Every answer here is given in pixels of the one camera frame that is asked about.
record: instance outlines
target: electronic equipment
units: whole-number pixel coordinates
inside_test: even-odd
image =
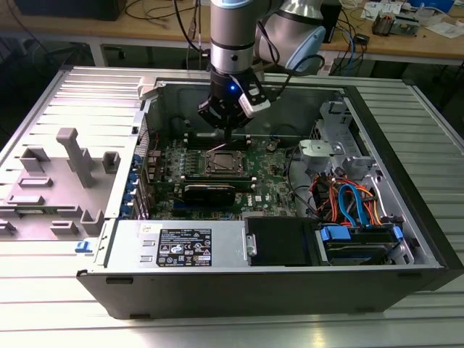
[[[14,0],[21,14],[116,20],[127,0]]]
[[[221,143],[195,108],[208,73],[153,75],[125,148],[93,159],[95,183],[114,181],[109,193],[94,184],[80,199],[85,174],[29,149],[21,160],[42,174],[25,173],[35,188],[21,181],[0,209],[13,236],[101,231],[77,279],[111,316],[376,312],[463,272],[350,80],[301,79]],[[79,138],[59,134],[72,164]],[[61,175],[73,181],[71,207],[48,194]]]
[[[326,36],[324,43],[329,44],[332,42],[336,23],[339,20],[341,12],[341,3],[339,0],[323,0],[320,5],[320,13],[323,16],[322,26],[326,29]]]
[[[380,11],[372,24],[372,33],[380,36],[406,35],[415,36],[421,25],[407,14],[385,13]]]

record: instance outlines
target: power supply label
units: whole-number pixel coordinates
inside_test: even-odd
[[[211,266],[210,229],[162,229],[157,265],[160,267]]]

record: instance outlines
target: metal chassis frame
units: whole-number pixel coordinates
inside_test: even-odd
[[[191,82],[204,82],[204,79],[198,79],[195,76],[192,79],[189,79]],[[172,81],[172,82],[177,82],[177,81],[182,81],[185,82],[184,79],[180,78],[158,78],[158,82],[161,83],[163,81]],[[275,84],[274,82],[267,82],[266,83],[268,86]],[[424,239],[427,241],[428,246],[430,247],[431,251],[433,252],[435,258],[439,261],[440,265],[442,266],[441,268],[433,265],[423,265],[423,267],[418,267],[418,268],[403,268],[399,270],[398,268],[392,268],[391,270],[384,270],[384,269],[367,269],[363,272],[359,272],[360,270],[347,270],[346,271],[346,276],[351,274],[353,277],[359,277],[358,281],[363,282],[366,281],[366,278],[364,276],[366,274],[371,274],[371,277],[377,278],[378,281],[383,282],[386,278],[392,277],[394,274],[397,275],[397,277],[404,278],[404,279],[409,279],[410,281],[413,281],[415,283],[414,279],[417,278],[417,285],[420,285],[420,288],[416,288],[413,291],[417,290],[435,290],[444,284],[448,283],[452,279],[457,278],[461,274],[463,274],[463,264],[455,254],[454,250],[452,249],[450,243],[446,239],[445,235],[443,234],[441,228],[438,226],[438,223],[435,221],[433,215],[430,213],[429,209],[427,208],[426,203],[423,201],[422,197],[418,193],[418,190],[415,188],[413,185],[413,182],[411,181],[409,175],[406,173],[405,169],[403,168],[401,162],[397,158],[394,150],[392,149],[391,145],[387,141],[385,135],[381,131],[379,125],[377,124],[376,120],[374,119],[373,115],[371,114],[370,110],[368,109],[367,105],[363,101],[362,97],[360,96],[360,93],[357,91],[357,89],[353,86],[341,86],[341,85],[331,85],[331,84],[325,84],[324,86],[318,85],[317,83],[292,83],[291,86],[293,87],[310,87],[310,88],[327,88],[331,90],[339,90],[342,95],[346,99],[348,99],[349,103],[351,104],[351,107],[357,114],[358,118],[358,125],[360,128],[362,128],[363,131],[368,135],[370,138],[373,148],[376,149],[378,152],[379,157],[381,158],[381,161],[383,162],[383,165],[387,168],[387,172],[389,173],[391,180],[393,181],[393,184],[396,186],[397,191],[399,192],[400,196],[403,198],[403,201],[409,210],[409,213],[412,215],[414,222],[417,224],[417,226],[420,228],[420,232],[423,234]],[[166,279],[165,276],[167,274],[171,274],[174,279],[174,284],[178,282],[178,277],[182,275],[182,272],[172,272],[169,273],[169,271],[166,272],[161,272],[161,273],[131,273],[127,272],[127,270],[122,271],[122,270],[113,270],[113,269],[105,269],[105,265],[107,264],[107,260],[110,256],[111,248],[111,240],[115,237],[115,226],[113,225],[114,223],[117,223],[115,220],[111,220],[109,223],[110,225],[107,226],[108,228],[105,229],[103,234],[101,235],[100,242],[103,242],[103,244],[99,245],[99,249],[102,249],[104,247],[104,250],[102,252],[98,252],[96,255],[95,259],[95,268],[89,268],[88,270],[80,270],[77,274],[78,280],[86,286],[87,289],[90,291],[93,289],[101,289],[101,286],[105,284],[104,279],[115,279],[117,282],[122,281],[122,282],[132,282],[138,284],[137,287],[140,289],[140,286],[142,284],[145,284],[143,286],[156,286],[155,285],[149,285],[150,282],[147,283],[150,279],[154,281],[153,277],[161,277],[159,278],[160,280]],[[304,273],[307,273],[307,276],[311,276],[313,274],[314,277],[320,277],[320,279],[330,279],[326,278],[326,275],[328,274],[323,272],[310,272],[310,270],[307,269],[301,269],[301,270],[293,270],[292,272],[285,273],[285,274],[293,274],[294,279],[299,279],[301,277],[304,277]],[[210,276],[215,276],[219,275],[220,270],[211,270],[211,271],[206,271],[203,273],[202,276],[204,277],[210,277]],[[242,277],[245,277],[245,274],[247,273],[237,273],[236,275],[232,275],[233,277],[236,276],[237,279],[242,279]],[[280,271],[271,271],[267,273],[270,278],[266,277],[267,279],[274,279],[275,277],[276,280],[279,279],[278,274],[281,274],[284,276]],[[106,288],[108,291],[114,291],[114,289]],[[122,291],[127,291],[128,288],[120,288]],[[402,298],[401,296],[406,296],[407,291],[411,291],[411,288],[408,288],[409,290],[403,290],[403,292],[400,292],[397,296],[397,298],[394,301],[399,300]],[[99,296],[101,292],[93,292],[93,295],[96,296],[96,298],[101,301],[104,305],[106,302],[106,299],[103,298],[102,296]],[[374,309],[374,310],[384,310],[386,307],[384,306],[389,306],[392,305],[391,300],[386,300],[383,304],[380,304],[379,308]],[[115,316],[116,318],[124,318],[125,315],[121,315],[120,312],[118,312],[117,309],[111,308],[111,304],[109,302],[106,302],[107,309],[109,310],[110,314]],[[146,318],[146,313],[143,312],[136,312],[132,313],[135,315],[135,318],[137,318],[137,315],[141,315],[141,318]],[[205,315],[208,316],[210,314],[215,314],[214,311],[211,312],[206,312]]]

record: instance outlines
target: wooden desk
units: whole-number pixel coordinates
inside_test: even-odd
[[[17,24],[9,13],[6,0],[0,0],[0,33],[2,36],[15,38],[30,38],[30,36]],[[145,0],[146,7],[166,6],[169,0]],[[185,0],[179,4],[180,9],[191,7],[191,1]],[[173,12],[172,8],[159,9],[153,15],[167,15]],[[418,62],[429,64],[459,65],[464,60],[464,36],[459,38],[445,38],[438,34],[420,28],[417,37],[409,36],[375,36],[371,33],[372,21],[355,20],[360,18],[361,10],[347,11],[349,21],[355,26],[358,33],[370,36],[365,59],[386,60],[396,62]],[[166,18],[167,28],[161,28],[145,20],[137,20],[121,14],[115,22],[98,20],[82,20],[55,17],[22,16],[15,8],[15,13],[25,27],[34,35],[49,41],[74,41],[89,44],[96,65],[105,66],[106,60],[102,45],[135,45],[135,46],[162,46],[187,47],[178,26],[175,16]],[[130,13],[143,17],[141,2],[130,8]],[[453,8],[451,15],[464,16],[464,9]],[[189,27],[192,10],[182,12],[184,26]],[[202,7],[202,31],[205,46],[210,39],[210,9]],[[340,57],[347,49],[347,43],[342,33],[337,31],[331,43],[323,44],[322,53],[330,59]]]
[[[396,59],[375,59],[375,60],[394,60],[399,62],[419,62],[426,59],[457,59],[464,60],[464,35],[458,38],[445,38],[433,31],[420,27],[416,37],[411,36],[378,36],[372,34],[371,20],[362,20],[361,9],[347,10],[349,22],[356,28],[357,33],[370,36],[366,59],[373,55],[396,56]],[[452,16],[464,17],[464,9],[453,7],[450,11]],[[340,14],[341,20],[345,20],[344,15]],[[456,18],[447,17],[447,22],[453,23]],[[324,44],[322,49],[345,51],[347,44],[342,38],[343,33],[337,30],[332,42]],[[418,60],[405,60],[405,57]]]

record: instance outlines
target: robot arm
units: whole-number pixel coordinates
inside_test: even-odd
[[[257,32],[263,20],[269,39],[280,53],[278,64],[294,69],[317,53],[325,29],[320,26],[322,0],[212,0],[210,97],[199,114],[213,127],[244,127],[270,101],[252,70],[255,58],[272,61],[269,45]],[[299,66],[306,70],[311,62]]]

